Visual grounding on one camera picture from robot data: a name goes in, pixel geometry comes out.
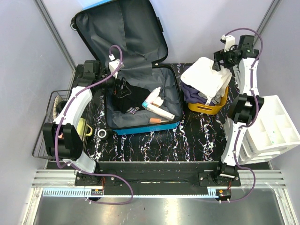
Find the black garment with label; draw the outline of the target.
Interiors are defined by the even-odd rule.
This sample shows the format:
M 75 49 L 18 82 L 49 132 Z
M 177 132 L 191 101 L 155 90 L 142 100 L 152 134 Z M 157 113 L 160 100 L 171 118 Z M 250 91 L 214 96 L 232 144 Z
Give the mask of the black garment with label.
M 124 84 L 127 88 L 127 94 L 125 96 L 115 96 L 115 85 Z M 135 114 L 138 111 L 145 110 L 142 107 L 142 103 L 150 94 L 150 91 L 146 88 L 131 85 L 125 78 L 117 79 L 115 81 L 112 91 L 112 105 L 113 109 L 120 111 L 121 113 Z

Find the white towel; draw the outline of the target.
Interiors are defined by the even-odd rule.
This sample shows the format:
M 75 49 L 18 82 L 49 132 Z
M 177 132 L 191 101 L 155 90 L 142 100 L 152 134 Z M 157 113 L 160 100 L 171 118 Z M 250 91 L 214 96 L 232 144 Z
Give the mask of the white towel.
M 208 97 L 221 94 L 223 97 L 232 73 L 221 66 L 220 71 L 212 70 L 213 60 L 200 57 L 180 77 L 186 85 L 190 85 Z

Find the grey garment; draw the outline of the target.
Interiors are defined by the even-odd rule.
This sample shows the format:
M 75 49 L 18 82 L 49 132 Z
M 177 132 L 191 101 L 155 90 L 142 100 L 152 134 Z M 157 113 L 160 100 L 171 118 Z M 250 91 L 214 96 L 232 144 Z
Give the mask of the grey garment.
M 221 103 L 221 94 L 217 93 L 214 97 L 208 97 L 201 92 L 198 92 L 197 94 L 204 105 L 215 106 Z

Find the purple garment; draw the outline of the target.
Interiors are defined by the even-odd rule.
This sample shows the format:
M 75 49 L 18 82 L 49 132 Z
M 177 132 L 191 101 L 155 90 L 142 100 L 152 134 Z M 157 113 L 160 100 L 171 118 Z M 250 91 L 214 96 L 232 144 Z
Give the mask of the purple garment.
M 205 104 L 207 102 L 207 99 L 204 97 L 201 97 L 199 95 L 199 91 L 195 88 L 193 88 L 190 85 L 186 85 L 185 83 L 181 83 L 181 89 L 184 94 L 184 101 L 187 103 L 200 103 L 200 104 Z

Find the orange plastic basket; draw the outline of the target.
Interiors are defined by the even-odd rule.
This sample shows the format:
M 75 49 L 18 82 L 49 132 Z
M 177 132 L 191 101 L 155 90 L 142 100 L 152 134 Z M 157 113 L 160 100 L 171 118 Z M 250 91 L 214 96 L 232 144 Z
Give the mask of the orange plastic basket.
M 225 94 L 223 97 L 221 97 L 220 104 L 211 106 L 211 105 L 203 105 L 200 103 L 196 103 L 196 104 L 188 103 L 187 106 L 193 112 L 204 113 L 208 115 L 216 115 L 225 106 L 227 102 L 228 89 L 229 86 L 226 87 Z

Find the blue fish-print suitcase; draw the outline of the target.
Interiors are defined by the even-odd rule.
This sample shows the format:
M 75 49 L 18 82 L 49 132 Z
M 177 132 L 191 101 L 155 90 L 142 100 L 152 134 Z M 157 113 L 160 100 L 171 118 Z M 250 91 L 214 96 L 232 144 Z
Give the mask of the blue fish-print suitcase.
M 146 109 L 134 114 L 122 113 L 113 101 L 113 89 L 105 94 L 107 127 L 129 135 L 176 128 L 182 117 L 180 89 L 173 69 L 164 63 L 168 47 L 154 8 L 148 0 L 104 0 L 78 12 L 72 19 L 76 30 L 94 56 L 108 63 L 110 54 L 122 56 L 124 68 L 118 73 L 130 85 L 149 91 L 160 88 L 162 109 L 174 115 L 151 124 L 158 115 Z

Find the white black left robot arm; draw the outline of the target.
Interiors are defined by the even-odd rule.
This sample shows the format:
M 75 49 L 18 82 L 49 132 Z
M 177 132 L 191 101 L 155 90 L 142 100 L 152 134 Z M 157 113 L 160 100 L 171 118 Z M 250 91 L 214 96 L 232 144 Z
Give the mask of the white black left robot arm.
M 110 74 L 100 81 L 89 82 L 88 86 L 76 86 L 71 90 L 71 96 L 59 115 L 52 123 L 43 125 L 43 136 L 46 152 L 54 157 L 57 166 L 73 166 L 85 173 L 85 180 L 92 186 L 101 181 L 100 172 L 96 171 L 96 162 L 83 152 L 83 142 L 77 132 L 80 118 L 93 98 L 92 88 L 106 81 L 117 78 L 117 73 L 124 67 L 122 58 L 113 59 L 108 64 Z

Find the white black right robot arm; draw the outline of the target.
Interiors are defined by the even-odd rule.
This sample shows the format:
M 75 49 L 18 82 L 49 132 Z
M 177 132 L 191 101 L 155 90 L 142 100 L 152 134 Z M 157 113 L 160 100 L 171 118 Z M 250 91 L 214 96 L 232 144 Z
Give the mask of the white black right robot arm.
M 212 180 L 225 186 L 239 178 L 238 160 L 242 141 L 247 129 L 252 126 L 264 104 L 257 87 L 257 66 L 260 51 L 254 48 L 254 36 L 242 35 L 239 43 L 229 34 L 221 37 L 224 49 L 214 53 L 212 69 L 233 68 L 238 80 L 239 94 L 229 108 L 230 126 L 226 147 L 217 168 L 212 172 Z

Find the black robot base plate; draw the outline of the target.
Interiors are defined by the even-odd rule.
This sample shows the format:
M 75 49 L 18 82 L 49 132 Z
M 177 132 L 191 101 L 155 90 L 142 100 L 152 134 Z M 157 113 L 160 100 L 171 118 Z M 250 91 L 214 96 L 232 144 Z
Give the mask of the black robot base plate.
M 59 169 L 51 161 L 47 164 L 48 170 L 66 172 L 70 170 L 75 176 L 76 186 L 104 185 L 113 187 L 127 181 L 131 186 L 137 184 L 190 184 L 200 187 L 239 187 L 241 186 L 242 173 L 250 175 L 250 178 L 258 178 L 260 170 L 269 171 L 268 163 L 245 165 L 244 170 L 238 170 L 237 175 L 230 180 L 217 178 L 218 162 L 100 162 L 95 173 L 105 173 L 108 177 L 85 175 L 75 171 L 72 167 Z

